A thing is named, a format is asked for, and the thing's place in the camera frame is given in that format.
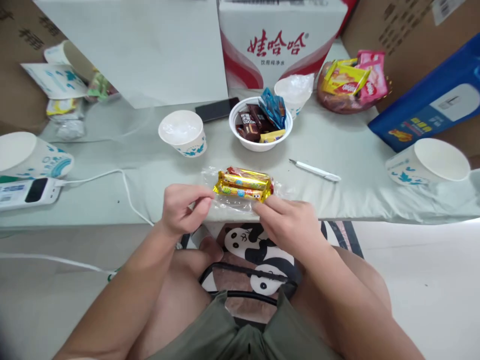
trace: table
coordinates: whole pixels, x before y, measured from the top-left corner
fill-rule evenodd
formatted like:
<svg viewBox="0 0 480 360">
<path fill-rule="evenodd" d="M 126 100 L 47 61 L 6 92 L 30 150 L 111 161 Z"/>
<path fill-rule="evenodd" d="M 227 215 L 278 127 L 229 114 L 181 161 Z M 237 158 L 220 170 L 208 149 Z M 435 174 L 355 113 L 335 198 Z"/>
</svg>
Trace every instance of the table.
<svg viewBox="0 0 480 360">
<path fill-rule="evenodd" d="M 341 43 L 332 48 L 332 57 L 347 58 Z M 240 99 L 260 93 L 230 90 L 231 97 Z M 107 128 L 117 122 L 140 128 L 128 136 L 109 135 L 116 140 L 56 144 L 75 157 L 67 180 L 125 169 L 135 207 L 154 222 L 162 216 L 165 187 L 172 183 L 201 184 L 202 169 L 228 166 L 271 174 L 291 189 L 293 198 L 313 203 L 318 218 L 323 220 L 444 224 L 480 217 L 480 172 L 473 172 L 462 182 L 417 187 L 397 185 L 388 178 L 385 161 L 394 152 L 367 127 L 376 115 L 374 109 L 338 115 L 321 107 L 313 94 L 294 121 L 290 136 L 266 152 L 245 149 L 231 133 L 227 119 L 212 121 L 204 127 L 207 151 L 191 159 L 160 140 L 158 125 L 167 114 L 194 110 L 198 105 L 134 110 L 121 98 L 105 105 L 102 118 Z M 50 140 L 48 132 L 43 135 L 46 140 Z M 342 180 L 327 181 L 295 167 L 289 158 L 339 175 Z M 207 220 L 243 222 L 257 218 L 213 208 Z M 120 174 L 65 187 L 55 204 L 0 215 L 3 230 L 141 223 L 143 220 L 128 205 Z"/>
</svg>

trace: leg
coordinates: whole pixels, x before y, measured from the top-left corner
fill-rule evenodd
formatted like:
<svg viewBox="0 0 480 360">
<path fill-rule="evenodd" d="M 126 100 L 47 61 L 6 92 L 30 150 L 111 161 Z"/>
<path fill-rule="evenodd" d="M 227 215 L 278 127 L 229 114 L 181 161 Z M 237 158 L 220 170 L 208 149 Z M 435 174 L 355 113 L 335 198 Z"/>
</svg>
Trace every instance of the leg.
<svg viewBox="0 0 480 360">
<path fill-rule="evenodd" d="M 334 246 L 334 248 L 356 277 L 378 297 L 381 303 L 391 313 L 392 305 L 390 303 L 390 295 L 382 276 L 361 257 L 343 248 L 336 246 Z M 318 335 L 323 341 L 335 351 L 339 352 L 340 347 L 329 326 L 331 320 L 325 300 L 307 272 L 305 272 L 303 280 L 290 302 L 292 306 L 317 329 Z"/>
<path fill-rule="evenodd" d="M 131 348 L 129 359 L 148 358 L 198 318 L 211 302 L 198 279 L 222 256 L 222 249 L 212 237 L 201 242 L 200 250 L 175 252 L 155 307 Z"/>
</svg>

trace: green shorts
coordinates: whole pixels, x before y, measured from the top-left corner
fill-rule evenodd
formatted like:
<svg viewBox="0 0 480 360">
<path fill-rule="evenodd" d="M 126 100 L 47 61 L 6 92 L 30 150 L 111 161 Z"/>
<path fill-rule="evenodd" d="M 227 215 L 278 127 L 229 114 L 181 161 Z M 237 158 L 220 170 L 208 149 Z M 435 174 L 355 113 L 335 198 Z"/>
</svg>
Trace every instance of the green shorts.
<svg viewBox="0 0 480 360">
<path fill-rule="evenodd" d="M 277 311 L 263 332 L 250 325 L 239 328 L 225 308 L 227 292 L 220 292 L 189 327 L 149 359 L 342 359 L 297 313 L 284 291 L 287 288 L 280 290 Z"/>
</svg>

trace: white cable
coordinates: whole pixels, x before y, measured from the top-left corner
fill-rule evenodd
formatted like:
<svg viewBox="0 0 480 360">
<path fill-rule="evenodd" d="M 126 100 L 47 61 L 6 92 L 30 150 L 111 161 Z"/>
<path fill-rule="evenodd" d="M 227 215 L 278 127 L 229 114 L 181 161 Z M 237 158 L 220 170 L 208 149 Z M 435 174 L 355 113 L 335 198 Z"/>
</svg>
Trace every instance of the white cable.
<svg viewBox="0 0 480 360">
<path fill-rule="evenodd" d="M 143 216 L 132 204 L 132 199 L 130 197 L 129 184 L 127 183 L 127 174 L 125 174 L 125 171 L 123 171 L 122 169 L 115 169 L 115 170 L 107 171 L 103 174 L 93 176 L 93 177 L 90 177 L 90 178 L 84 179 L 84 180 L 71 180 L 71 181 L 57 180 L 55 185 L 58 186 L 58 187 L 64 187 L 65 185 L 69 185 L 69 184 L 87 183 L 87 182 L 90 182 L 92 180 L 96 180 L 98 178 L 104 177 L 105 175 L 110 175 L 110 174 L 114 174 L 114 173 L 121 173 L 121 175 L 123 177 L 123 183 L 125 185 L 125 190 L 126 190 L 126 197 L 128 198 L 128 203 L 130 204 L 131 209 L 135 212 L 135 214 L 137 214 L 139 217 L 141 217 L 143 220 L 145 220 L 151 226 L 154 226 L 154 223 L 151 222 L 149 219 L 147 219 L 145 216 Z M 176 244 L 176 248 L 177 249 L 182 249 L 182 245 L 178 242 Z M 90 269 L 90 270 L 94 270 L 94 271 L 97 271 L 97 272 L 106 273 L 106 274 L 109 274 L 109 275 L 115 275 L 116 274 L 115 272 L 104 270 L 104 269 L 101 269 L 101 268 L 99 268 L 97 266 L 94 266 L 94 265 L 89 265 L 89 264 L 86 264 L 86 263 L 83 263 L 83 262 L 78 262 L 78 261 L 68 260 L 68 259 L 65 259 L 65 258 L 57 257 L 57 256 L 50 256 L 50 255 L 43 255 L 43 254 L 25 254 L 25 253 L 0 252 L 0 259 L 43 259 L 43 260 L 55 261 L 55 262 L 58 262 L 58 263 L 69 264 L 69 265 L 77 266 L 77 267 L 80 267 L 80 268 Z"/>
<path fill-rule="evenodd" d="M 57 256 L 50 256 L 50 255 L 43 255 L 43 254 L 24 254 L 24 253 L 6 253 L 6 252 L 0 252 L 0 259 L 42 259 L 42 260 L 50 260 L 50 261 L 55 261 L 58 263 L 64 263 L 64 264 L 69 264 L 73 265 L 76 267 L 80 268 L 85 268 L 85 269 L 90 269 L 94 270 L 99 273 L 106 273 L 109 275 L 115 275 L 116 273 L 113 271 L 108 271 L 104 270 L 102 268 L 99 268 L 97 266 L 89 265 L 83 262 L 78 262 L 78 261 L 73 261 L 73 260 L 68 260 L 64 259 L 61 257 Z"/>
<path fill-rule="evenodd" d="M 91 177 L 91 178 L 88 178 L 88 179 L 85 179 L 85 180 L 71 180 L 71 181 L 57 180 L 56 185 L 59 186 L 59 187 L 63 187 L 63 186 L 68 185 L 68 184 L 87 183 L 89 181 L 96 180 L 98 178 L 104 177 L 105 175 L 110 175 L 110 174 L 113 174 L 113 173 L 121 173 L 122 174 L 123 183 L 125 184 L 126 197 L 128 198 L 128 203 L 130 204 L 131 209 L 135 212 L 135 214 L 137 214 L 139 217 L 141 217 L 143 220 L 145 220 L 147 223 L 149 223 L 151 226 L 153 226 L 154 223 L 151 222 L 149 219 L 147 219 L 145 216 L 143 216 L 132 204 L 132 199 L 130 197 L 130 189 L 129 189 L 129 185 L 127 183 L 127 175 L 125 174 L 125 171 L 123 171 L 122 169 L 111 170 L 111 171 L 105 172 L 103 174 L 100 174 L 100 175 L 97 175 L 97 176 L 94 176 L 94 177 Z"/>
</svg>

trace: panda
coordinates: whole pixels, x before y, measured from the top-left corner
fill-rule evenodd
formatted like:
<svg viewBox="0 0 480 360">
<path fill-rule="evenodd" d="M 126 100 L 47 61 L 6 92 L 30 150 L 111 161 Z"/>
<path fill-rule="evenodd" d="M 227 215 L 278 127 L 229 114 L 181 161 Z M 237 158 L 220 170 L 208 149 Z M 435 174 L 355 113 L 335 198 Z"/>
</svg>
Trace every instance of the panda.
<svg viewBox="0 0 480 360">
<path fill-rule="evenodd" d="M 227 227 L 225 231 L 227 251 L 257 265 L 255 270 L 285 276 L 297 284 L 300 282 L 302 276 L 295 267 L 294 257 L 275 245 L 261 224 L 245 223 L 236 228 Z M 256 293 L 271 296 L 282 282 L 252 275 L 250 285 Z"/>
</svg>

